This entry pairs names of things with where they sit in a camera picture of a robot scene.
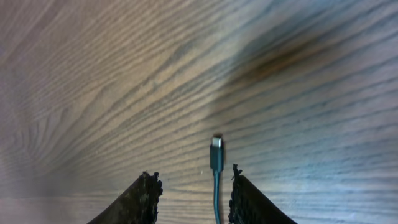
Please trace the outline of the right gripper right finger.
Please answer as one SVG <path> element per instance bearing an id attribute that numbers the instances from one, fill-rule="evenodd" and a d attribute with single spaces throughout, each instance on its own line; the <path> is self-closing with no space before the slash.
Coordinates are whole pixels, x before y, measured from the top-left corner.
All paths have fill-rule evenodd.
<path id="1" fill-rule="evenodd" d="M 289 216 L 274 205 L 233 164 L 233 191 L 229 201 L 230 223 L 234 224 L 296 224 Z"/>

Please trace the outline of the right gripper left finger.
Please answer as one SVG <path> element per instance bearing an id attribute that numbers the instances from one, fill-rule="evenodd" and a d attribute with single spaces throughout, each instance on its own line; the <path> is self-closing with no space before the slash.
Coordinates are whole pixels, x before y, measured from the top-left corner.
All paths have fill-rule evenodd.
<path id="1" fill-rule="evenodd" d="M 88 224 L 155 224 L 159 197 L 159 173 L 144 171 L 118 198 Z"/>

